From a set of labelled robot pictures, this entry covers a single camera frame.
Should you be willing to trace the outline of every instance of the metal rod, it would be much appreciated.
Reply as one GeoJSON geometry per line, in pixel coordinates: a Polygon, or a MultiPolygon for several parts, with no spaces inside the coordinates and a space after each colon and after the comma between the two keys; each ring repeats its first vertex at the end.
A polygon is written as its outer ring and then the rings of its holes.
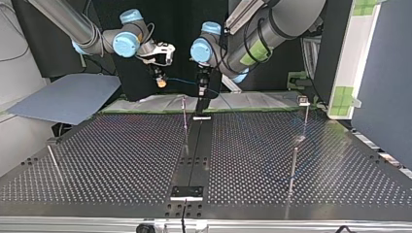
{"type": "Polygon", "coordinates": [[[58,167],[57,161],[55,160],[54,153],[52,151],[52,146],[48,145],[48,150],[51,155],[52,163],[54,163],[54,166],[58,167]]]}
{"type": "Polygon", "coordinates": [[[293,149],[291,181],[289,183],[289,195],[292,195],[292,192],[293,192],[293,181],[294,181],[294,172],[295,172],[295,169],[296,169],[297,151],[298,151],[297,148],[293,149]]]}
{"type": "Polygon", "coordinates": [[[182,109],[183,109],[183,118],[184,118],[184,128],[185,128],[185,135],[188,137],[188,118],[186,117],[186,97],[184,96],[182,99],[182,109]]]}
{"type": "Polygon", "coordinates": [[[65,0],[29,0],[73,41],[84,45],[93,40],[93,25],[65,0]]]}
{"type": "Polygon", "coordinates": [[[305,126],[308,123],[308,117],[309,117],[309,107],[310,105],[306,106],[306,114],[305,114],[305,126]]]}

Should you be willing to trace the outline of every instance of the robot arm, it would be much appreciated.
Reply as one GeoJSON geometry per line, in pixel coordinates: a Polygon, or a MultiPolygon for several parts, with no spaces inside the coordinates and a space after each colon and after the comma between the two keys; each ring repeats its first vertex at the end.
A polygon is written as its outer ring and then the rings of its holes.
{"type": "Polygon", "coordinates": [[[137,57],[149,65],[160,87],[165,86],[162,66],[173,62],[173,45],[155,43],[152,32],[138,10],[129,10],[120,15],[122,29],[99,28],[87,17],[75,11],[65,0],[29,0],[43,15],[63,30],[80,54],[116,53],[122,57],[137,57]]]}
{"type": "Polygon", "coordinates": [[[226,22],[226,36],[236,33],[239,29],[239,25],[234,25],[234,21],[246,23],[245,27],[249,27],[254,15],[257,11],[261,11],[261,14],[267,15],[257,21],[255,31],[248,35],[246,29],[242,43],[234,52],[229,53],[219,45],[221,26],[215,22],[205,22],[200,37],[193,42],[190,49],[191,57],[200,67],[219,68],[224,75],[240,83],[248,75],[251,66],[265,62],[276,47],[305,32],[321,13],[325,1],[271,0],[267,3],[261,0],[242,1],[226,22]],[[249,14],[247,21],[239,19],[247,14],[249,14]]]}

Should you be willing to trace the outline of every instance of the green tape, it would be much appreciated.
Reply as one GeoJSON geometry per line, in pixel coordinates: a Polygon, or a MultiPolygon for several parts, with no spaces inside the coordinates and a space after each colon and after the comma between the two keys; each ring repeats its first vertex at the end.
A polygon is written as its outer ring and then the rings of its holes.
{"type": "MultiPolygon", "coordinates": [[[[251,52],[252,56],[259,61],[263,61],[268,58],[267,50],[261,40],[256,41],[255,44],[252,45],[252,47],[249,49],[249,51],[251,52]]],[[[250,66],[255,64],[256,62],[246,53],[240,60],[240,63],[250,66]]]]}
{"type": "Polygon", "coordinates": [[[288,84],[287,84],[287,89],[305,89],[304,86],[297,86],[294,83],[291,82],[292,79],[295,80],[306,80],[307,79],[307,74],[305,71],[301,72],[289,72],[288,73],[288,84]]]}
{"type": "Polygon", "coordinates": [[[352,16],[362,17],[362,16],[372,16],[373,9],[377,4],[376,0],[356,0],[355,8],[352,12],[352,16]]]}
{"type": "Polygon", "coordinates": [[[337,86],[334,91],[332,107],[329,111],[331,116],[345,117],[352,108],[354,88],[351,86],[337,86]]]}

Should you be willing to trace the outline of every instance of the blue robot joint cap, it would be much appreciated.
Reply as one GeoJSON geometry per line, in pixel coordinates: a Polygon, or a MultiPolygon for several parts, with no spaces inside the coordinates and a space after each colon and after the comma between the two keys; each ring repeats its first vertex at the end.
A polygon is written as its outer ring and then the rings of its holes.
{"type": "Polygon", "coordinates": [[[114,51],[123,57],[132,57],[140,48],[136,35],[131,32],[121,32],[113,40],[114,51]]]}
{"type": "Polygon", "coordinates": [[[202,24],[202,31],[220,36],[222,32],[222,27],[216,22],[206,21],[202,24]]]}
{"type": "Polygon", "coordinates": [[[196,62],[207,62],[212,54],[212,47],[203,38],[196,39],[190,49],[190,55],[196,62]]]}
{"type": "Polygon", "coordinates": [[[131,9],[128,11],[123,12],[120,15],[120,21],[122,24],[126,24],[132,21],[142,20],[142,14],[140,14],[139,10],[131,9]]]}

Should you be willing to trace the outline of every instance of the black cable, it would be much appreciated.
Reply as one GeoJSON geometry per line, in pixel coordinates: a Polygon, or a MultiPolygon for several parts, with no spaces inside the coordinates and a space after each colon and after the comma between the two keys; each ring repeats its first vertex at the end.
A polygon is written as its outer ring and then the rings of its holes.
{"type": "Polygon", "coordinates": [[[349,233],[356,233],[355,231],[351,231],[351,229],[349,229],[349,227],[346,225],[339,227],[339,229],[337,229],[335,233],[341,233],[343,232],[343,230],[347,230],[349,233]]]}
{"type": "Polygon", "coordinates": [[[309,74],[309,67],[308,64],[306,63],[306,55],[305,55],[305,49],[303,47],[303,43],[302,43],[302,56],[303,56],[303,64],[305,66],[305,70],[307,70],[307,78],[310,80],[310,82],[312,83],[313,89],[315,90],[316,95],[319,97],[319,99],[321,100],[322,104],[325,106],[325,108],[328,110],[327,104],[324,101],[324,99],[322,99],[321,95],[318,92],[318,89],[315,87],[315,82],[313,82],[311,75],[309,74]]]}
{"type": "Polygon", "coordinates": [[[183,212],[182,212],[182,232],[186,233],[186,225],[185,225],[185,214],[186,214],[186,202],[185,202],[185,206],[183,207],[183,212]]]}
{"type": "Polygon", "coordinates": [[[270,57],[272,57],[272,50],[271,50],[270,47],[267,45],[266,41],[265,41],[264,38],[263,38],[263,33],[261,32],[261,24],[262,24],[263,22],[264,22],[264,18],[263,18],[263,17],[261,17],[261,18],[257,21],[257,34],[258,34],[258,37],[259,37],[261,43],[263,44],[264,48],[265,48],[266,51],[267,51],[267,58],[266,58],[265,60],[261,61],[260,63],[267,62],[267,61],[270,59],[270,57]]]}
{"type": "Polygon", "coordinates": [[[327,104],[325,103],[325,101],[322,99],[321,95],[319,94],[318,90],[315,87],[315,83],[313,82],[312,78],[309,76],[308,79],[310,80],[310,82],[312,83],[313,89],[316,92],[316,95],[318,95],[319,99],[321,100],[322,104],[325,106],[325,108],[328,110],[327,104]]]}
{"type": "Polygon", "coordinates": [[[18,55],[18,56],[15,56],[15,57],[11,57],[11,58],[7,58],[7,59],[0,60],[0,62],[5,62],[5,61],[11,61],[11,60],[19,59],[19,58],[25,56],[25,55],[28,53],[28,51],[29,51],[29,46],[26,47],[26,50],[25,50],[22,54],[20,54],[20,55],[18,55]]]}
{"type": "Polygon", "coordinates": [[[100,73],[103,73],[103,71],[105,71],[106,73],[108,73],[109,75],[115,76],[116,75],[116,69],[113,72],[110,72],[109,70],[107,70],[106,68],[103,67],[102,64],[100,64],[98,61],[92,59],[91,57],[85,56],[84,57],[85,60],[91,61],[93,64],[95,64],[96,66],[98,66],[100,68],[100,73]]]}
{"type": "MultiPolygon", "coordinates": [[[[8,9],[8,10],[9,10],[11,13],[13,13],[14,15],[16,15],[16,12],[15,12],[15,11],[13,10],[13,8],[10,7],[9,5],[3,3],[3,4],[0,5],[0,7],[2,7],[2,6],[4,6],[6,9],[8,9]]],[[[3,17],[10,23],[10,25],[15,29],[16,33],[17,33],[23,40],[25,40],[25,37],[24,37],[24,35],[22,34],[22,32],[20,32],[20,31],[18,30],[18,28],[15,26],[15,24],[12,22],[12,20],[6,15],[6,13],[3,11],[3,9],[0,9],[0,13],[1,13],[1,14],[3,15],[3,17]]],[[[20,55],[18,55],[18,56],[15,56],[15,57],[11,57],[11,58],[1,59],[0,62],[5,62],[5,61],[11,61],[11,60],[19,59],[19,58],[25,56],[25,55],[29,52],[29,50],[30,50],[30,47],[29,47],[28,44],[27,44],[27,47],[26,47],[25,51],[24,51],[22,54],[20,54],[20,55]]]]}
{"type": "Polygon", "coordinates": [[[253,21],[253,19],[255,18],[255,16],[258,14],[258,12],[263,9],[265,6],[263,5],[262,7],[260,7],[253,15],[252,17],[249,19],[249,21],[245,24],[244,27],[244,31],[243,31],[243,46],[245,47],[246,53],[248,54],[248,56],[250,56],[252,58],[252,60],[256,63],[256,65],[253,68],[250,68],[248,72],[236,72],[234,71],[230,65],[228,63],[226,63],[224,61],[225,56],[227,55],[227,48],[225,50],[225,54],[222,54],[222,48],[223,45],[221,45],[221,63],[224,65],[224,67],[229,70],[230,72],[236,74],[236,75],[248,75],[250,74],[252,71],[254,71],[259,64],[267,62],[270,57],[272,56],[272,50],[270,49],[270,47],[267,45],[266,41],[264,40],[262,31],[261,31],[261,23],[264,21],[264,18],[261,17],[258,21],[257,21],[257,33],[259,36],[260,41],[262,42],[264,48],[267,50],[267,58],[264,59],[263,61],[258,60],[257,58],[255,58],[251,51],[250,48],[248,47],[248,31],[249,31],[249,27],[253,21]]]}

